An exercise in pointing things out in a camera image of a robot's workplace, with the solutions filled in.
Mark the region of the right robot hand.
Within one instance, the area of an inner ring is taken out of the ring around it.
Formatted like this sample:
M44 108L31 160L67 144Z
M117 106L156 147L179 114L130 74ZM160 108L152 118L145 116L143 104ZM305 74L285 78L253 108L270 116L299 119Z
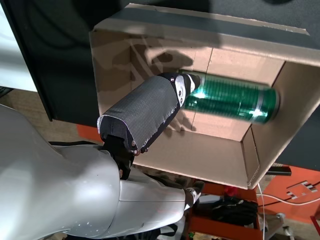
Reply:
M160 136L198 75L154 75L97 120L103 145L47 142L18 111L0 107L0 237L39 240L56 233L108 239L178 222L204 184L177 187L132 164Z

